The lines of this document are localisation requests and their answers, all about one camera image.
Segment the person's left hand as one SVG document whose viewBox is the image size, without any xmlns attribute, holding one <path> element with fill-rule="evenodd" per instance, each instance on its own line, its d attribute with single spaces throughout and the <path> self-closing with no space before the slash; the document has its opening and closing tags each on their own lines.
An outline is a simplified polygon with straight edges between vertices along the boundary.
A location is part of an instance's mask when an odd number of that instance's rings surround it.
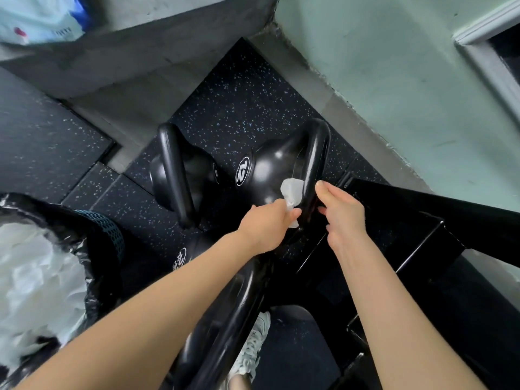
<svg viewBox="0 0 520 390">
<path fill-rule="evenodd" d="M 253 205 L 245 214 L 236 235 L 250 256 L 277 248 L 289 228 L 285 226 L 287 207 L 284 199 L 262 206 Z"/>
</svg>

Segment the person's right hand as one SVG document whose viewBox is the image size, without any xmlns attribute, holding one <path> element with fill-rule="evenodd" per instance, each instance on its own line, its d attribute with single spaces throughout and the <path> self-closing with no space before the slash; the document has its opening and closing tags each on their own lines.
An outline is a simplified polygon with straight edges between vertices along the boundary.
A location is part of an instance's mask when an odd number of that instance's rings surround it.
<svg viewBox="0 0 520 390">
<path fill-rule="evenodd" d="M 340 262 L 346 262 L 364 250 L 368 235 L 363 205 L 346 191 L 338 189 L 340 203 L 334 207 L 322 205 L 319 212 L 328 222 L 329 246 Z"/>
</svg>

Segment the white wet wipe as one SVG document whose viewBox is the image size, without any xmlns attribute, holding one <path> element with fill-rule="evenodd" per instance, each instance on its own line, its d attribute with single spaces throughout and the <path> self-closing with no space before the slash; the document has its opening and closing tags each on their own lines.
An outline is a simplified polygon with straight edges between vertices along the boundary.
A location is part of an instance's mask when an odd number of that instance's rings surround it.
<svg viewBox="0 0 520 390">
<path fill-rule="evenodd" d="M 287 212 L 298 207 L 303 200 L 304 181 L 297 178 L 286 178 L 283 180 L 280 191 L 285 201 Z"/>
</svg>

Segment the person's right forearm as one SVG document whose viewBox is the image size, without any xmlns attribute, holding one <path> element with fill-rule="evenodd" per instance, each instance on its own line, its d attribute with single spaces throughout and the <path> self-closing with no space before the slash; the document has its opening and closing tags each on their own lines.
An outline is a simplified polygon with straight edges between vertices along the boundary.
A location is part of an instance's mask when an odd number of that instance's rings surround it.
<svg viewBox="0 0 520 390">
<path fill-rule="evenodd" d="M 366 236 L 329 235 L 383 390 L 488 390 Z"/>
</svg>

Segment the person's left forearm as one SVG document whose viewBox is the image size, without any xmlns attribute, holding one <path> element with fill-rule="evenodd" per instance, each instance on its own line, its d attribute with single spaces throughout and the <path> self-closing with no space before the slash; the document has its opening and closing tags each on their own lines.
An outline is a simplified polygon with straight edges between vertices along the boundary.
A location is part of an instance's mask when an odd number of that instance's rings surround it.
<svg viewBox="0 0 520 390">
<path fill-rule="evenodd" d="M 257 247 L 243 232 L 225 235 L 82 333 L 15 390 L 158 390 L 198 320 Z"/>
</svg>

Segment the black kettlebell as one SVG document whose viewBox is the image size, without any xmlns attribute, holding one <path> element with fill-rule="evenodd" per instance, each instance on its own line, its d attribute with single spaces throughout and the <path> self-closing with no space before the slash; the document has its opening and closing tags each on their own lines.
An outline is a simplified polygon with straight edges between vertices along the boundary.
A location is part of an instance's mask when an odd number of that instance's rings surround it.
<svg viewBox="0 0 520 390">
<path fill-rule="evenodd" d="M 315 184 L 322 179 L 331 146 L 328 124 L 311 118 L 297 127 L 289 136 L 270 139 L 253 148 L 243 157 L 235 174 L 235 185 L 240 203 L 245 209 L 261 206 L 283 198 L 281 186 L 286 179 L 302 181 L 302 209 L 298 226 L 288 231 L 284 242 L 303 234 L 317 206 Z"/>
<path fill-rule="evenodd" d="M 274 256 L 254 256 L 231 278 L 177 355 L 160 390 L 218 390 L 261 310 Z"/>
<path fill-rule="evenodd" d="M 183 229 L 198 228 L 210 198 L 223 185 L 223 172 L 205 150 L 191 144 L 173 123 L 158 126 L 159 154 L 150 162 L 153 195 L 176 214 Z"/>
</svg>

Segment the black metal rack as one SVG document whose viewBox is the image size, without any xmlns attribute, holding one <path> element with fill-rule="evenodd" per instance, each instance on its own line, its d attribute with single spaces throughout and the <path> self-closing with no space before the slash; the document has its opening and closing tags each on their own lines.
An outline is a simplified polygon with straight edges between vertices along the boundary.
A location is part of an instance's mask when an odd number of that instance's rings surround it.
<svg viewBox="0 0 520 390">
<path fill-rule="evenodd" d="M 520 267 L 520 214 L 363 180 L 337 186 L 361 202 L 367 234 L 439 332 L 489 390 L 520 390 L 520 309 L 470 263 L 469 249 Z M 340 369 L 327 390 L 381 390 L 340 265 L 314 214 L 297 256 L 302 304 Z"/>
</svg>

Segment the white sneaker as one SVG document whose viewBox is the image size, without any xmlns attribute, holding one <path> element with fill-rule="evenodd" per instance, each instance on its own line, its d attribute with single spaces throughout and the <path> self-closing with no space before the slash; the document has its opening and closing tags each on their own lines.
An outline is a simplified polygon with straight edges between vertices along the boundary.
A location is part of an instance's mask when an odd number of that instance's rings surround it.
<svg viewBox="0 0 520 390">
<path fill-rule="evenodd" d="M 236 374 L 249 373 L 252 377 L 251 381 L 254 381 L 260 359 L 259 353 L 267 339 L 270 325 L 270 312 L 259 313 L 247 340 L 234 361 L 220 390 L 227 390 L 227 378 Z"/>
</svg>

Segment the person's leg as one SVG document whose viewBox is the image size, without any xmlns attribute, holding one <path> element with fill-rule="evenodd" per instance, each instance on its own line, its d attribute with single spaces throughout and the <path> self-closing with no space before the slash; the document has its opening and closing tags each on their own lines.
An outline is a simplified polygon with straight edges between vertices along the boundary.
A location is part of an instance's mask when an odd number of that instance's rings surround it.
<svg viewBox="0 0 520 390">
<path fill-rule="evenodd" d="M 251 379 L 249 373 L 229 376 L 227 378 L 227 390 L 252 390 Z"/>
</svg>

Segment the bin with black bag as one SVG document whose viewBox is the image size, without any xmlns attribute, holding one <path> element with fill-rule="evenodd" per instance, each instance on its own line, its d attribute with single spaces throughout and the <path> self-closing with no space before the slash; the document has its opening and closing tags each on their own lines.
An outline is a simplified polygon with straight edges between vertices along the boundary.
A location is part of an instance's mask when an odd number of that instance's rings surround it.
<svg viewBox="0 0 520 390">
<path fill-rule="evenodd" d="M 0 192 L 0 225 L 5 222 L 29 223 L 50 230 L 59 246 L 75 254 L 84 266 L 86 319 L 74 338 L 117 307 L 122 292 L 120 266 L 125 243 L 119 227 L 111 219 L 21 193 Z M 12 390 L 65 346 L 56 338 L 40 338 L 38 343 L 43 347 L 23 357 L 16 369 L 0 366 L 0 390 Z"/>
</svg>

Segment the grey concrete ledge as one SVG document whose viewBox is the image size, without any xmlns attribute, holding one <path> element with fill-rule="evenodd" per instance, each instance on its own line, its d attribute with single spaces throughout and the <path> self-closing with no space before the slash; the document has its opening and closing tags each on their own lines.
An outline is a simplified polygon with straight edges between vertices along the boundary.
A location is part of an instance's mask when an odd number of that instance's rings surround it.
<svg viewBox="0 0 520 390">
<path fill-rule="evenodd" d="M 0 67 L 109 136 L 105 163 L 121 174 L 230 47 L 272 20 L 278 0 L 88 2 L 99 27 L 72 43 L 0 43 Z"/>
</svg>

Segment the crumpled white paper waste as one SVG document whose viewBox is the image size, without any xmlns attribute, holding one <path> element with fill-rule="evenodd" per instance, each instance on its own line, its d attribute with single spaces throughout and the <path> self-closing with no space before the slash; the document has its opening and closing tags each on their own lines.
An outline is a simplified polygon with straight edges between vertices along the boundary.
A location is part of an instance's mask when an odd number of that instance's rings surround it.
<svg viewBox="0 0 520 390">
<path fill-rule="evenodd" d="M 86 319 L 87 281 L 79 258 L 34 224 L 0 225 L 0 366 L 14 370 L 43 346 L 66 345 Z"/>
</svg>

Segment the white and blue plastic bag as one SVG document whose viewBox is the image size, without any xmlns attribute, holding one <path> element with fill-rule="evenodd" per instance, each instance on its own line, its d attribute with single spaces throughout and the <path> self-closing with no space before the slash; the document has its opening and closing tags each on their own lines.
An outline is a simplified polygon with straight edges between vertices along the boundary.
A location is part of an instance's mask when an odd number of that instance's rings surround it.
<svg viewBox="0 0 520 390">
<path fill-rule="evenodd" d="M 0 43 L 32 46 L 71 42 L 93 25 L 84 0 L 0 0 Z"/>
</svg>

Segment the white window frame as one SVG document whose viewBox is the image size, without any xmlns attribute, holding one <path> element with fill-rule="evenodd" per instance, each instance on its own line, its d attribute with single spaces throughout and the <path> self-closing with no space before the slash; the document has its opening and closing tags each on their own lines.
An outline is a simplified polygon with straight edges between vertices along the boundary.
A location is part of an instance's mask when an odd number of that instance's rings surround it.
<svg viewBox="0 0 520 390">
<path fill-rule="evenodd" d="M 455 32 L 452 40 L 520 125 L 520 82 L 490 39 L 520 24 L 520 0 L 509 0 Z"/>
</svg>

